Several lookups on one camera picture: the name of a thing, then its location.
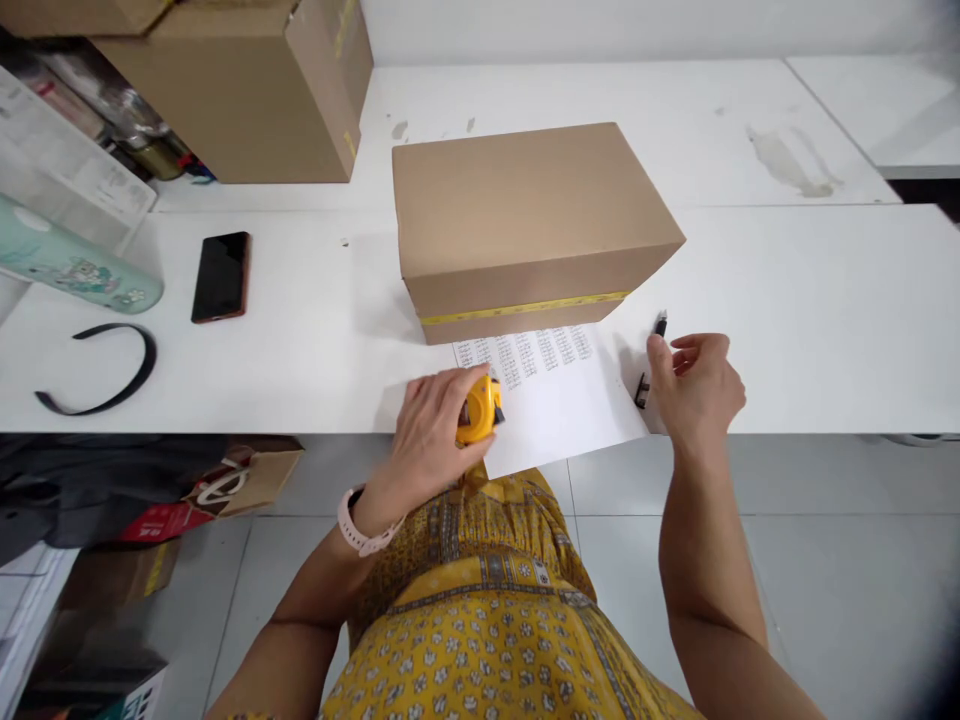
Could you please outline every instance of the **hand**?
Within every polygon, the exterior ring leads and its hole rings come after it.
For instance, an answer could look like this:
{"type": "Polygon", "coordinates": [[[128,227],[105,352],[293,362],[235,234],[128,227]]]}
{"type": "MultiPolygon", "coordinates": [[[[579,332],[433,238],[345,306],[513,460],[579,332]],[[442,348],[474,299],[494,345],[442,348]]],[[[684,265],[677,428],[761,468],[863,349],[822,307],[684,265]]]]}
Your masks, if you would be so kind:
{"type": "Polygon", "coordinates": [[[726,335],[687,335],[670,352],[659,335],[647,340],[657,399],[674,449],[694,458],[723,452],[727,430],[747,403],[740,375],[727,362],[726,335]]]}
{"type": "Polygon", "coordinates": [[[457,420],[470,388],[489,370],[457,368],[407,383],[390,459],[353,507],[357,530],[367,537],[385,532],[483,459],[496,436],[458,448],[457,420]]]}

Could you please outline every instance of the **black pen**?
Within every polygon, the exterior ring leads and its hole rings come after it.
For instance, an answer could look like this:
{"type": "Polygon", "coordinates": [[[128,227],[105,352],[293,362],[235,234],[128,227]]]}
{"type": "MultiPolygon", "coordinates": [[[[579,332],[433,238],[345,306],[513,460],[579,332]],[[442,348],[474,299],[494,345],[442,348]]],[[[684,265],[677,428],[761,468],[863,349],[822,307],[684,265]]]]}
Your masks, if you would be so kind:
{"type": "MultiPolygon", "coordinates": [[[[657,324],[653,328],[655,335],[663,337],[667,332],[667,311],[661,310],[660,314],[657,315],[657,324]]],[[[650,392],[650,383],[646,382],[647,374],[643,373],[640,376],[640,384],[637,385],[637,392],[633,396],[633,404],[636,405],[641,410],[645,410],[647,407],[647,394],[650,392]]]]}

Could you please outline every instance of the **measuring tape blade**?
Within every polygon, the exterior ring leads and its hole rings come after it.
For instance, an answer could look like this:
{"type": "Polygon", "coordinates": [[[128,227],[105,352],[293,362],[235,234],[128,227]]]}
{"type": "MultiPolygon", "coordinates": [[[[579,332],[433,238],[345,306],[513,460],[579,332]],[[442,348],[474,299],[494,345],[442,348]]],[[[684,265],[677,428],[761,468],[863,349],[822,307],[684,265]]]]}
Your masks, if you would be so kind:
{"type": "Polygon", "coordinates": [[[523,305],[507,305],[502,308],[490,308],[489,310],[472,310],[470,312],[454,313],[452,315],[433,315],[432,317],[420,318],[421,325],[445,325],[452,322],[463,322],[464,320],[475,320],[476,318],[500,317],[502,315],[519,315],[520,313],[539,312],[540,310],[555,310],[563,307],[577,307],[578,305],[594,305],[601,302],[617,302],[623,300],[630,294],[629,290],[622,292],[601,293],[600,295],[581,295],[575,298],[563,298],[560,300],[544,300],[536,303],[525,303],[523,305]]]}

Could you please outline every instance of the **white wall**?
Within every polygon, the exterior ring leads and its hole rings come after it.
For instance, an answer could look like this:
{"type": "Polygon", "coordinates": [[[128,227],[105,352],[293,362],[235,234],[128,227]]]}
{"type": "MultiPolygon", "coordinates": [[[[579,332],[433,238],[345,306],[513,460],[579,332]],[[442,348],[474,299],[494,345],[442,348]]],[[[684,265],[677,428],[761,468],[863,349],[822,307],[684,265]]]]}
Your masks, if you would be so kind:
{"type": "Polygon", "coordinates": [[[956,0],[362,0],[362,5],[378,65],[909,52],[950,45],[960,28],[956,0]]]}

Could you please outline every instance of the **tape measure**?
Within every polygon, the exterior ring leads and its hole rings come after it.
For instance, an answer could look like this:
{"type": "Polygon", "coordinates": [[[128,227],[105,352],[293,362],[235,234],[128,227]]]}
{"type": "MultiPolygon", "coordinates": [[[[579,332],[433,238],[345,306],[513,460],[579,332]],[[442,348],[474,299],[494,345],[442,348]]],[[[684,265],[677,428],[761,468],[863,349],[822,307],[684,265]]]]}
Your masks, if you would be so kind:
{"type": "Polygon", "coordinates": [[[454,313],[453,315],[434,315],[428,318],[420,318],[420,324],[444,325],[451,322],[475,320],[476,318],[518,315],[525,312],[554,310],[556,308],[576,307],[578,305],[593,305],[600,302],[618,302],[629,294],[629,290],[624,290],[622,292],[601,293],[600,295],[580,295],[579,297],[563,298],[561,300],[544,300],[543,302],[526,303],[524,305],[507,305],[506,307],[490,308],[489,310],[472,310],[465,313],[454,313]]]}
{"type": "Polygon", "coordinates": [[[457,425],[457,442],[461,445],[480,442],[503,420],[500,381],[484,375],[467,393],[457,425]]]}

